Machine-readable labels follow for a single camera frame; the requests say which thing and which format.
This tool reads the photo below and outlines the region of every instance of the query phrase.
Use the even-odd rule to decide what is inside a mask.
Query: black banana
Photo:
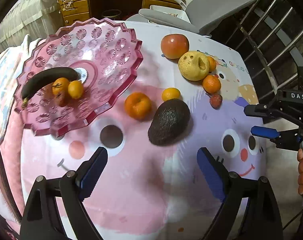
[[[78,74],[69,67],[56,67],[43,70],[34,75],[22,88],[21,96],[23,99],[23,107],[27,106],[27,102],[36,92],[44,86],[53,83],[56,79],[65,77],[69,81],[77,80]]]

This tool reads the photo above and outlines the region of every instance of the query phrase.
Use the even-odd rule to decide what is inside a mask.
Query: cartoon mouth
[[[65,171],[69,171],[69,169],[63,164],[64,158],[57,164],[57,167],[62,167]]]
[[[248,171],[246,171],[245,173],[243,173],[243,174],[239,174],[239,176],[240,177],[244,177],[244,176],[246,176],[248,173],[250,173],[252,170],[254,170],[255,169],[255,167],[252,165],[250,168],[249,168],[249,170]]]

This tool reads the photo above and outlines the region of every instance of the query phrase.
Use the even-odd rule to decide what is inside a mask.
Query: pear
[[[178,68],[184,78],[198,81],[208,75],[210,62],[204,53],[189,51],[179,59]]]

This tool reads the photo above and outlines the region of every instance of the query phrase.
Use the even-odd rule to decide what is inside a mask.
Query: pink glass plate
[[[99,114],[110,109],[137,76],[143,60],[142,42],[134,29],[107,18],[76,21],[60,28],[37,46],[25,61],[18,76],[15,92],[17,107],[24,128],[35,135],[52,134],[59,137],[70,130],[90,124]],[[70,100],[65,107],[54,104],[51,85],[39,90],[22,109],[23,84],[36,73],[55,67],[83,68],[87,71],[84,95]]]

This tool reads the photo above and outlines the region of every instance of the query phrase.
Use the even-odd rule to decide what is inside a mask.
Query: orange
[[[71,98],[78,99],[83,95],[83,92],[84,92],[83,84],[80,81],[75,80],[70,82],[68,86],[68,93],[71,96]]]
[[[163,101],[167,101],[179,97],[180,97],[180,91],[177,88],[166,88],[161,94],[161,98]]]
[[[143,93],[134,92],[125,100],[125,111],[134,119],[144,119],[151,109],[152,102],[149,97]]]
[[[207,56],[210,66],[209,66],[209,71],[213,72],[216,69],[216,60],[214,60],[212,57]]]
[[[221,88],[221,83],[218,79],[218,77],[213,75],[208,75],[203,80],[203,88],[206,90],[206,92],[210,94],[217,93]]]
[[[67,92],[69,80],[67,78],[56,79],[52,85],[53,95],[56,96],[60,91]]]

